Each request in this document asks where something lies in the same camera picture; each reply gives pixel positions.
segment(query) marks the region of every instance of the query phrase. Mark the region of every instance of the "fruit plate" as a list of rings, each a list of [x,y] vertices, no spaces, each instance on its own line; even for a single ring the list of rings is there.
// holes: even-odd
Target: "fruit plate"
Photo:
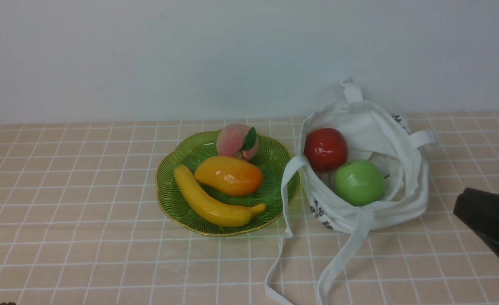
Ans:
[[[220,130],[194,134],[178,145],[166,156],[157,168],[157,201],[161,210],[171,220],[185,228],[208,236],[233,236],[263,228],[277,220],[283,211],[281,201],[281,180],[285,166],[291,159],[289,151],[278,141],[257,134],[259,152],[251,159],[251,163],[259,167],[263,173],[263,182],[256,193],[245,197],[230,197],[216,189],[201,184],[201,187],[213,198],[231,205],[255,206],[261,202],[266,210],[253,217],[251,222],[241,227],[222,227],[211,224],[197,215],[187,204],[174,181],[174,167],[184,164],[195,173],[197,167],[211,156],[217,156],[216,139]],[[289,203],[292,201],[300,177],[298,173],[288,184]]]

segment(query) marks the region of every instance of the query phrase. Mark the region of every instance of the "pink tiled surface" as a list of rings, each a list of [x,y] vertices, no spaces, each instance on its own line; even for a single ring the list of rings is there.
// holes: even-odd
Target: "pink tiled surface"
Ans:
[[[454,215],[464,187],[499,193],[499,113],[410,114],[437,131],[422,217],[372,232],[331,290],[333,305],[499,304],[499,260]],[[230,123],[294,153],[302,119],[0,126],[0,303],[266,305],[284,222],[205,237],[174,224],[154,177],[180,140]],[[274,288],[315,304],[314,284],[348,239],[291,206]]]

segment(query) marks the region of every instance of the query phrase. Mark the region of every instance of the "cloth bag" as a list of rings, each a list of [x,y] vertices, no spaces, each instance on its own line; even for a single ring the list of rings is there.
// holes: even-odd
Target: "cloth bag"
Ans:
[[[350,234],[347,243],[325,268],[317,282],[319,305],[328,304],[328,292],[336,277],[344,270],[351,257],[360,249],[370,230],[393,226],[420,216],[428,203],[429,166],[421,152],[435,148],[435,133],[410,130],[391,115],[362,98],[359,87],[349,78],[342,82],[346,102],[336,102],[315,111],[302,124],[296,156],[287,164],[281,183],[283,214],[286,223],[279,240],[279,255],[265,280],[265,293],[282,305],[292,305],[270,287],[270,280],[281,259],[284,239],[292,237],[289,225],[287,184],[300,173],[310,210],[315,218],[331,230]],[[332,191],[334,172],[314,172],[303,155],[306,135],[319,128],[339,130],[349,149],[348,162],[369,160],[383,174],[386,190],[379,201],[363,207],[354,207]]]

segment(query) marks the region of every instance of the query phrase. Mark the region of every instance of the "banana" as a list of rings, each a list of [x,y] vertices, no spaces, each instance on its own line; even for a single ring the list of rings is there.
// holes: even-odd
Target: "banana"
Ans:
[[[266,210],[266,204],[253,207],[232,206],[215,200],[199,185],[193,173],[180,164],[174,168],[174,180],[185,201],[200,217],[212,224],[224,227],[239,227]]]

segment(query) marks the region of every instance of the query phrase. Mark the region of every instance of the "mango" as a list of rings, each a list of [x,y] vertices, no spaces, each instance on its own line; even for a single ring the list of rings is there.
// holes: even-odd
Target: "mango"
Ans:
[[[261,187],[264,176],[257,166],[239,158],[213,156],[202,162],[195,178],[229,196],[244,196]]]

